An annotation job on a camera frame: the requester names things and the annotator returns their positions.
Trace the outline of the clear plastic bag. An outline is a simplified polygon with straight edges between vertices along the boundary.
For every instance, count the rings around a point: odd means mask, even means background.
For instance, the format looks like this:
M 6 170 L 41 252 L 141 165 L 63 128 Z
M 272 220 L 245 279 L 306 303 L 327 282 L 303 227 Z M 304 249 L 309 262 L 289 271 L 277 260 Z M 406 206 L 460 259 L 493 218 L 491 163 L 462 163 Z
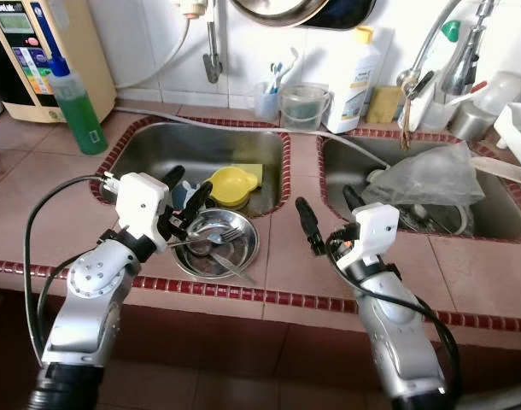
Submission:
M 373 186 L 393 204 L 471 206 L 484 199 L 471 159 L 462 143 L 428 149 L 398 161 Z

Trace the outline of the green soap bottle blue cap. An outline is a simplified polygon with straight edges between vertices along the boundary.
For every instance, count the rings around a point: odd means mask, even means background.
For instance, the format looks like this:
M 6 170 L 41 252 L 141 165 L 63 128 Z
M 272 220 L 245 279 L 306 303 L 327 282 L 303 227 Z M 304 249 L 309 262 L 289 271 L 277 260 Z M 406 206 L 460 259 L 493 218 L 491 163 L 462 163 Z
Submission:
M 49 82 L 55 101 L 81 153 L 103 153 L 108 148 L 108 141 L 79 74 L 69 69 L 61 52 L 55 52 L 49 67 L 52 70 Z

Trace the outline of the white translucent plastic container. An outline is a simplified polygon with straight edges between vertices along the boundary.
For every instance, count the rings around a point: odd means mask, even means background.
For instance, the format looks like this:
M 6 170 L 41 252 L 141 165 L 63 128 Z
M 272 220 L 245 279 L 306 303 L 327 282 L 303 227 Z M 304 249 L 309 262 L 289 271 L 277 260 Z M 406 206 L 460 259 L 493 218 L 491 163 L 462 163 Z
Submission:
M 472 99 L 474 106 L 490 116 L 499 116 L 503 108 L 521 95 L 521 73 L 499 71 Z

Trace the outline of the hanging steel pan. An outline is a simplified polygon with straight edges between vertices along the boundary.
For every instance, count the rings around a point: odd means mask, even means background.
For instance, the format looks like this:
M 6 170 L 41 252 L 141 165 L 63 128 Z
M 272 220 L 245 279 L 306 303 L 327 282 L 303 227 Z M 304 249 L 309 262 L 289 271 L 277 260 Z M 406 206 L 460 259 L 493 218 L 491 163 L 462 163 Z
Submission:
M 307 22 L 330 0 L 229 0 L 253 22 L 270 27 L 289 27 Z

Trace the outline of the chrome gooseneck faucet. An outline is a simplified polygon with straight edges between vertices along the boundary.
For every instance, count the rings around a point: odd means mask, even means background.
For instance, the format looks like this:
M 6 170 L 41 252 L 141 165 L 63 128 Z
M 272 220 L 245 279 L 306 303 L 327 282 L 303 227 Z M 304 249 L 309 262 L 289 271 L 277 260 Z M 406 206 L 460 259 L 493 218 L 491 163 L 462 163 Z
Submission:
M 427 78 L 422 79 L 422 67 L 427 62 L 428 52 L 435 43 L 436 32 L 440 32 L 448 17 L 455 11 L 457 4 L 462 0 L 448 0 L 441 8 L 435 22 L 432 22 L 428 34 L 424 36 L 413 65 L 401 71 L 396 77 L 396 83 L 400 86 L 402 95 L 412 101 L 417 99 L 424 89 Z M 476 16 L 476 24 L 469 32 L 468 39 L 457 48 L 451 65 L 442 70 L 442 74 L 436 74 L 433 79 L 439 79 L 439 85 L 445 93 L 459 97 L 471 92 L 472 80 L 475 79 L 477 62 L 479 62 L 479 48 L 482 44 L 483 33 L 487 30 L 484 20 L 494 13 L 495 5 L 499 0 L 479 0 Z

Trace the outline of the steel fork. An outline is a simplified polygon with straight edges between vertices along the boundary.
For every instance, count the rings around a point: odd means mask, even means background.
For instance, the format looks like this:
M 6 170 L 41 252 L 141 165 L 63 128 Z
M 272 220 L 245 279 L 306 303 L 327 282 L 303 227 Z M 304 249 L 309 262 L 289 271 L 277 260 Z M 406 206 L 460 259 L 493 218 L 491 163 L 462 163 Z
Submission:
M 173 247 L 183 246 L 187 243 L 200 243 L 200 242 L 209 242 L 209 243 L 229 243 L 234 241 L 243 235 L 243 231 L 238 229 L 230 229 L 229 231 L 223 231 L 222 233 L 211 233 L 207 236 L 194 238 L 194 239 L 186 239 L 186 241 L 178 241 L 175 243 L 168 243 L 167 246 L 170 249 Z

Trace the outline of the clear toothbrush cup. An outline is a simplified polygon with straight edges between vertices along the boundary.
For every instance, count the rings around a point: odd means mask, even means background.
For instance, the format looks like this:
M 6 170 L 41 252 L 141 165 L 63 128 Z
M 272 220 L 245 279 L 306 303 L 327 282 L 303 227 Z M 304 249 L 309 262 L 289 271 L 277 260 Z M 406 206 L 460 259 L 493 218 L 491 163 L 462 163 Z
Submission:
M 279 95 L 272 82 L 265 79 L 254 86 L 254 114 L 257 120 L 277 124 L 279 118 Z

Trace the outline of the stainless steel bowl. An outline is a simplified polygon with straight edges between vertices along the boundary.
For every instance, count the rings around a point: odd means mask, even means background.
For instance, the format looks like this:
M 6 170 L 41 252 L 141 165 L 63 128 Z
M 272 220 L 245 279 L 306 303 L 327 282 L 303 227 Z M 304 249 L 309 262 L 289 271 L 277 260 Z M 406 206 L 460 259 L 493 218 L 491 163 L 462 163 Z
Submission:
M 243 214 L 229 208 L 206 208 L 191 223 L 189 239 L 211 233 L 222 233 L 230 229 L 241 230 L 243 235 L 229 243 L 200 242 L 175 247 L 173 256 L 176 265 L 194 278 L 217 280 L 217 278 L 233 277 L 232 273 L 209 256 L 211 251 L 214 251 L 245 271 L 256 257 L 258 237 L 252 221 Z

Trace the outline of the yellow sponge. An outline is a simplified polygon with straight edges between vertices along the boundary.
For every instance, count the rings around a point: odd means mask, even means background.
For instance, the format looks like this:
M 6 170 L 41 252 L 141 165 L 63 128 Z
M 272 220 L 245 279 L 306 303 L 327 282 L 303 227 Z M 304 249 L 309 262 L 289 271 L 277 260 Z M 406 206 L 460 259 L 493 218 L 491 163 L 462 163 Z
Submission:
M 258 163 L 233 163 L 233 167 L 238 167 L 243 169 L 245 172 L 248 172 L 249 175 L 252 175 L 254 179 L 256 179 L 255 187 L 253 190 L 256 190 L 263 185 L 264 181 L 264 165 Z

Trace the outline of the yellow plastic bowl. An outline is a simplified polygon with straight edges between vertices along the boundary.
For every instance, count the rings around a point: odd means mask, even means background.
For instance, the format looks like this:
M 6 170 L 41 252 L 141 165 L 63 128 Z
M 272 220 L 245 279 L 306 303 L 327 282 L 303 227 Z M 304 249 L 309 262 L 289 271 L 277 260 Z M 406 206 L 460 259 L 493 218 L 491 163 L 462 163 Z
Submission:
M 244 206 L 250 192 L 260 183 L 255 175 L 241 167 L 219 168 L 207 181 L 213 186 L 210 198 L 225 208 Z

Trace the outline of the blue toothbrush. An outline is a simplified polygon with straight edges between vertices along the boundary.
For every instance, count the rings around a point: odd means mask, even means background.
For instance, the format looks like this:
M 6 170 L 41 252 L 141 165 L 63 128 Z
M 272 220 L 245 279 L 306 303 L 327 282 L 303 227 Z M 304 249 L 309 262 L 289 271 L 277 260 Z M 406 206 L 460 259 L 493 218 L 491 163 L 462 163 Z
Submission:
M 269 67 L 269 79 L 267 80 L 264 89 L 266 94 L 276 93 L 276 89 L 278 87 L 278 75 L 280 74 L 281 70 L 283 70 L 282 62 L 271 63 L 271 66 Z

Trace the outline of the white red-tipped utensil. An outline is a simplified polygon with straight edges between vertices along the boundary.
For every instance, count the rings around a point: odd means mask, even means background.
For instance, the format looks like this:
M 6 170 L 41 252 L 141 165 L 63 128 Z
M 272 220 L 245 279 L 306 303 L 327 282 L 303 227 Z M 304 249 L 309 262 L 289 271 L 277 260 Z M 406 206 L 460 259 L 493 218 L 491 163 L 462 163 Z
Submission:
M 472 98 L 474 97 L 477 93 L 479 93 L 480 91 L 482 91 L 483 89 L 486 89 L 486 87 L 489 85 L 489 82 L 484 79 L 482 82 L 479 82 L 477 83 L 476 85 L 474 85 L 472 88 L 471 88 L 471 92 L 465 94 L 463 96 L 463 98 Z

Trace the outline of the stainless steel sink basin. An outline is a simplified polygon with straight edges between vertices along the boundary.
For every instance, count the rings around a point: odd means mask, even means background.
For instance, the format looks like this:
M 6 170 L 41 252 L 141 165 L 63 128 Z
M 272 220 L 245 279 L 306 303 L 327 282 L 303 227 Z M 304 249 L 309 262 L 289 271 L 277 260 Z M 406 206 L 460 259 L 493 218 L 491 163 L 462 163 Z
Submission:
M 400 133 L 370 132 L 363 136 L 351 136 L 351 142 L 374 154 L 387 164 L 442 147 L 444 144 L 459 144 L 448 134 L 414 134 L 410 149 L 401 149 Z M 370 159 L 358 149 L 332 139 L 318 141 L 320 192 L 331 213 L 343 221 L 351 216 L 342 189 L 351 186 L 360 194 L 366 188 L 367 175 L 382 164 Z M 472 204 L 471 238 L 484 241 L 521 243 L 521 187 L 513 181 L 499 179 L 479 171 L 478 183 L 483 188 L 484 199 Z
M 260 187 L 252 191 L 242 214 L 271 214 L 290 196 L 290 137 L 280 132 L 222 132 L 143 118 L 129 126 L 109 149 L 99 172 L 147 173 L 161 179 L 172 168 L 184 168 L 183 181 L 198 186 L 219 168 L 260 164 Z

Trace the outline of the white toothbrush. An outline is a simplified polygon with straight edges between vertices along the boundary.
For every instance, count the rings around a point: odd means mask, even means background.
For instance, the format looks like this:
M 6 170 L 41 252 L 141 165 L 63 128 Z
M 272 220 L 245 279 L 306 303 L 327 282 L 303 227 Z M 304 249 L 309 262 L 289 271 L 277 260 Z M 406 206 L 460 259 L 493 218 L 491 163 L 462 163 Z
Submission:
M 283 78 L 293 69 L 293 67 L 295 67 L 299 57 L 299 51 L 296 50 L 295 47 L 291 47 L 288 54 L 280 60 L 283 63 L 283 70 L 281 70 L 280 74 L 278 75 L 277 86 L 280 86 L 281 83 L 283 83 Z

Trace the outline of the steel cup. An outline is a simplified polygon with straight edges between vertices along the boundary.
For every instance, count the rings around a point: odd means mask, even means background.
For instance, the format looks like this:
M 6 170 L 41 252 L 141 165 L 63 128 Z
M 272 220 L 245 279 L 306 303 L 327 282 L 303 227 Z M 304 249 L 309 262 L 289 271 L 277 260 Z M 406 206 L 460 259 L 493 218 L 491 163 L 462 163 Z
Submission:
M 474 102 L 463 102 L 449 122 L 449 132 L 456 139 L 467 142 L 482 141 L 494 125 L 495 118 L 494 114 L 484 112 Z

